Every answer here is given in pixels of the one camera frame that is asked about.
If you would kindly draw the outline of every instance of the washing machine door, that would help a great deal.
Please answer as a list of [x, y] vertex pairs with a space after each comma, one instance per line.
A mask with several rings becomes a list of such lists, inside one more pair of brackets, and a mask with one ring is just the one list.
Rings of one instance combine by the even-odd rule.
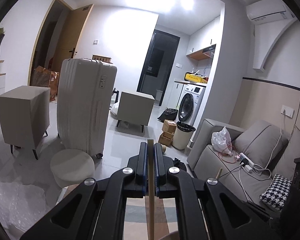
[[183, 96], [180, 103], [179, 112], [178, 112], [179, 121], [185, 122], [190, 118], [193, 111], [193, 106], [194, 106], [193, 95], [186, 93]]

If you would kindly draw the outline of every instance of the curved white bracket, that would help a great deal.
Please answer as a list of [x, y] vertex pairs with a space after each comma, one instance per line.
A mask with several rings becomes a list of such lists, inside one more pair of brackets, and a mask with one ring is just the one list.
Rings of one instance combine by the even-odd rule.
[[255, 26], [255, 43], [253, 69], [264, 71], [264, 65], [272, 48], [281, 35], [297, 20], [297, 18], [263, 23]]

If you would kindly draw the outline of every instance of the white suitcase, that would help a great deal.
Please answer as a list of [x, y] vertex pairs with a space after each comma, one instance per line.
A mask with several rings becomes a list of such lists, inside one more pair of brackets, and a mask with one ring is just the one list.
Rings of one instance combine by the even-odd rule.
[[103, 156], [117, 68], [92, 59], [62, 63], [57, 104], [59, 136], [66, 149]]

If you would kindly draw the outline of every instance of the black plastic bag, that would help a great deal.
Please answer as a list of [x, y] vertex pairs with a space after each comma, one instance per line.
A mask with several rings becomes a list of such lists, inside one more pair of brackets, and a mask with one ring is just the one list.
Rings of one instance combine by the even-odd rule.
[[179, 130], [183, 131], [183, 132], [194, 132], [195, 128], [192, 125], [186, 124], [184, 122], [177, 122], [177, 127], [179, 128]]
[[173, 108], [167, 108], [163, 111], [163, 113], [158, 117], [160, 122], [164, 122], [164, 120], [174, 121], [177, 118], [178, 110]]
[[174, 158], [173, 162], [173, 166], [178, 167], [179, 169], [182, 169], [184, 171], [187, 171], [187, 167], [184, 163], [182, 163], [179, 159]]

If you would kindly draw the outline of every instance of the sofa seat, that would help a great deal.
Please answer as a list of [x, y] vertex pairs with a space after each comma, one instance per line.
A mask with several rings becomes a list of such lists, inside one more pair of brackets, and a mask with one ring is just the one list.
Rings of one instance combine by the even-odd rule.
[[[224, 160], [228, 162], [233, 162], [234, 159], [232, 157], [223, 156]], [[219, 169], [222, 168], [222, 173], [226, 174], [227, 172], [231, 171], [232, 169], [239, 167], [240, 163], [226, 163], [222, 161], [218, 157], [218, 152], [212, 147], [212, 145], [207, 145], [202, 152], [195, 168], [194, 172], [198, 179], [206, 180], [210, 177], [215, 178]], [[219, 180], [222, 182], [223, 185], [225, 185], [232, 193], [234, 193], [239, 199], [243, 201], [247, 201], [247, 198], [244, 194], [244, 191], [240, 185], [239, 181], [239, 169], [234, 170], [232, 173], [229, 173], [223, 177], [221, 177]], [[257, 174], [253, 174], [255, 177], [258, 177], [258, 179], [266, 179], [269, 177], [269, 175], [265, 172], [261, 176]], [[272, 179], [267, 179], [265, 181], [258, 181], [251, 176], [249, 176], [245, 171], [242, 169], [240, 170], [240, 177], [241, 182], [243, 184], [243, 187], [248, 195], [249, 198], [252, 199], [252, 201], [262, 207], [265, 207], [269, 209], [263, 202], [261, 202], [259, 195], [264, 193], [266, 189], [269, 187]]]

